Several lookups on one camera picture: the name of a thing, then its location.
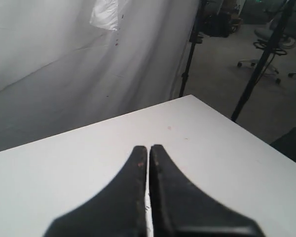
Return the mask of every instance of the black pole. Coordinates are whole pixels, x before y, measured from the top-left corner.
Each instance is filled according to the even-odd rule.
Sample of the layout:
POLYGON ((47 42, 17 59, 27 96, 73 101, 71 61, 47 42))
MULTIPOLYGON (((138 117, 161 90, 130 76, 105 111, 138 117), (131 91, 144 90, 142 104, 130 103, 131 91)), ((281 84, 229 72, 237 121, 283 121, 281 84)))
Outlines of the black pole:
POLYGON ((296 0, 289 0, 287 2, 286 7, 283 10, 282 13, 282 17, 278 22, 277 27, 275 28, 271 38, 269 39, 269 41, 267 42, 266 48, 257 64, 256 69, 254 70, 254 72, 251 75, 251 78, 243 92, 243 94, 240 97, 240 100, 235 108, 235 111, 233 112, 232 116, 231 116, 231 120, 232 121, 236 121, 240 112, 242 111, 244 105, 246 104, 246 102, 249 100, 252 91, 255 87, 255 85, 257 84, 257 80, 265 66, 265 64, 267 63, 267 60, 272 52, 272 50, 277 47, 278 43, 280 42, 280 39, 283 35, 284 29, 287 25, 288 19, 290 18, 290 16, 293 13, 293 7, 296 3, 296 0))
POLYGON ((192 32, 192 35, 191 35, 192 46, 191 46, 191 50, 189 52, 185 72, 182 74, 182 84, 181 84, 179 97, 183 96, 183 93, 184 93, 184 90, 185 90, 185 85, 186 85, 186 82, 187 82, 187 79, 188 79, 188 72, 189 72, 189 69, 191 67, 195 46, 197 44, 198 33, 200 32, 201 27, 202 27, 201 22, 202 22, 202 18, 204 16, 206 4, 207 4, 207 0, 200 0, 198 10, 197 10, 197 14, 196 14, 196 17, 195 17, 194 32, 192 32))

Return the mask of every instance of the floor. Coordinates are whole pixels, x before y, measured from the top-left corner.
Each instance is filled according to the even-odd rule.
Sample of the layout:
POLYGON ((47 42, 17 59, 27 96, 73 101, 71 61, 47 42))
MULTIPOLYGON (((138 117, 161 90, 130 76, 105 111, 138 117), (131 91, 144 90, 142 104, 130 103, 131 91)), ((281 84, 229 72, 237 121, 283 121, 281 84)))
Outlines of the floor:
MULTIPOLYGON (((238 68, 237 62, 259 59, 262 54, 252 44, 257 39, 255 27, 259 26, 243 25, 228 38, 204 38, 195 49, 185 95, 196 96, 230 118, 254 70, 250 65, 238 68)), ((277 85, 274 77, 262 77, 237 120, 240 126, 267 143, 296 126, 296 78, 287 76, 296 70, 296 47, 273 62, 280 71, 281 84, 277 85)), ((180 84, 181 80, 176 85, 176 94, 180 84)))

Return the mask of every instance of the white plastic bag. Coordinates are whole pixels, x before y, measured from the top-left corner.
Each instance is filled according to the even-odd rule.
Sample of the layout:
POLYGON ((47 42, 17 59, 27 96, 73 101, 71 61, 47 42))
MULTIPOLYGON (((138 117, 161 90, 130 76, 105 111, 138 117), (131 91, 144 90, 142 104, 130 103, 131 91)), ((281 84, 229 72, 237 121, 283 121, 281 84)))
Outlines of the white plastic bag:
POLYGON ((117 31, 118 0, 96 0, 90 24, 102 29, 117 31))

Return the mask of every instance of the white table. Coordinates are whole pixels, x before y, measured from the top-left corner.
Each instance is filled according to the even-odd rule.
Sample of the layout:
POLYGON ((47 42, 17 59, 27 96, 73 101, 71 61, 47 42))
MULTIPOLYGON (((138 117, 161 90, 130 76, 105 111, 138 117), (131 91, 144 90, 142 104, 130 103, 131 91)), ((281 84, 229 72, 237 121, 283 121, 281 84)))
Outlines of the white table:
POLYGON ((42 236, 109 183, 135 145, 153 144, 268 237, 296 237, 296 163, 193 96, 0 152, 0 237, 42 236))

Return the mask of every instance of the white backdrop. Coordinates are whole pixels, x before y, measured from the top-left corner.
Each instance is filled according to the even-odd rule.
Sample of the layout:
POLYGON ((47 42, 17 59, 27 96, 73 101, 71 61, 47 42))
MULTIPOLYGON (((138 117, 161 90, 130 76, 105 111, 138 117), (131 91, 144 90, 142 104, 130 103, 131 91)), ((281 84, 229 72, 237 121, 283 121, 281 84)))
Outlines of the white backdrop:
POLYGON ((0 0, 0 151, 170 98, 198 0, 0 0))

